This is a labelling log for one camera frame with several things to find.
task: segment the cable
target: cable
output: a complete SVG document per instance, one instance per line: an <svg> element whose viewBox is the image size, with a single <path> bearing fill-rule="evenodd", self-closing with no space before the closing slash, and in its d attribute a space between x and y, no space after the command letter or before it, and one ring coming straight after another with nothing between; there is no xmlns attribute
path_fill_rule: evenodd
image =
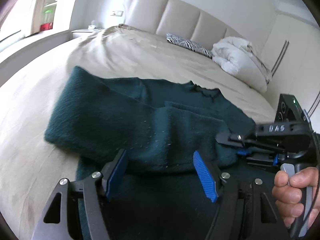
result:
<svg viewBox="0 0 320 240"><path fill-rule="evenodd" d="M315 194L315 197L312 201L312 204L311 204L311 208L306 216L306 218L303 220L302 222L302 225L300 227L299 230L297 230L297 232L295 233L295 235L291 238L292 240L296 240L299 236L299 233L301 231L301 228L304 226L304 224L307 222L307 220L309 219L310 217L310 214L311 214L311 211L313 210L315 204L316 204L316 200L318 198L318 193L319 193L319 189L320 189L320 152L319 152L319 140L316 136L316 133L313 132L312 133L312 138L313 138L313 143L315 144L315 148L316 148L316 156L317 156L317 162L318 162L318 185L317 185L317 189L316 189L316 194Z"/></svg>

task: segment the light switch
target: light switch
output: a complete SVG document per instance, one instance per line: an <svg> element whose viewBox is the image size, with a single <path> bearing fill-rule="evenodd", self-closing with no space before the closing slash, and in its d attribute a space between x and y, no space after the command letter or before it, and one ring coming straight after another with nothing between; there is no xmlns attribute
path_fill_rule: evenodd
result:
<svg viewBox="0 0 320 240"><path fill-rule="evenodd" d="M123 15L123 11L112 11L111 15L112 16L122 16Z"/></svg>

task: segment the beige upholstered headboard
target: beige upholstered headboard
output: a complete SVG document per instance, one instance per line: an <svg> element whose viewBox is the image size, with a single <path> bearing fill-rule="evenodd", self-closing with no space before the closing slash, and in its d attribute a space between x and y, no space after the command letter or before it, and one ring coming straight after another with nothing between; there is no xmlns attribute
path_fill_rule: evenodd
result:
<svg viewBox="0 0 320 240"><path fill-rule="evenodd" d="M224 22L181 0L125 0L124 9L127 25L161 36L172 33L206 49L224 37L241 37Z"/></svg>

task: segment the red object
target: red object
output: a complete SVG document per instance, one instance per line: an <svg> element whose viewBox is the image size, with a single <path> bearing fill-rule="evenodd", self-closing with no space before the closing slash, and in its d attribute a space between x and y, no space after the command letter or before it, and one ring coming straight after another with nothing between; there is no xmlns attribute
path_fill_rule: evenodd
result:
<svg viewBox="0 0 320 240"><path fill-rule="evenodd" d="M53 23L45 23L40 25L40 31L51 30L53 28Z"/></svg>

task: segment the green fleece blanket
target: green fleece blanket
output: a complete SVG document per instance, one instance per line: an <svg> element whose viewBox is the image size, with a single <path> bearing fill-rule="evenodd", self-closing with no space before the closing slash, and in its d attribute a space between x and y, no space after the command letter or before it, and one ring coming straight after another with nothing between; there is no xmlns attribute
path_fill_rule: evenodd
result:
<svg viewBox="0 0 320 240"><path fill-rule="evenodd" d="M192 154L199 150L220 167L231 165L236 151L218 145L215 135L242 134L253 125L219 89L191 81L103 79L76 66L45 140L80 154L77 179L128 149L127 174L109 209L117 239L204 239L215 205L204 194ZM87 230L84 239L90 239Z"/></svg>

